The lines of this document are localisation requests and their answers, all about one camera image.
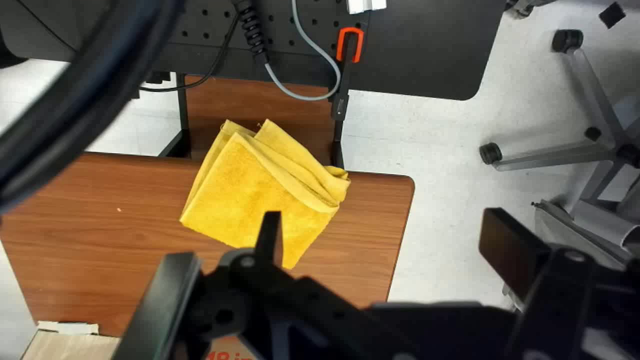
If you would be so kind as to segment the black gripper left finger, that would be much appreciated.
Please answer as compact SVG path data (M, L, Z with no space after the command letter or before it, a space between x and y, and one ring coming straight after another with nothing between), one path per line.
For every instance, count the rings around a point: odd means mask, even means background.
M219 301L223 310L248 315L254 306L287 305L289 276L277 266L277 245L282 242L282 216L266 212L251 249L228 252L219 266L226 290Z

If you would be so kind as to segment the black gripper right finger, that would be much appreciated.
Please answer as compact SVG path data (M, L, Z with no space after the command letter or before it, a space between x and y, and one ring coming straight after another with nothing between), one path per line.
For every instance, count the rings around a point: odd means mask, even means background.
M634 263L614 268L579 249L543 242L503 209L482 212L478 250L522 303L527 329L637 333Z

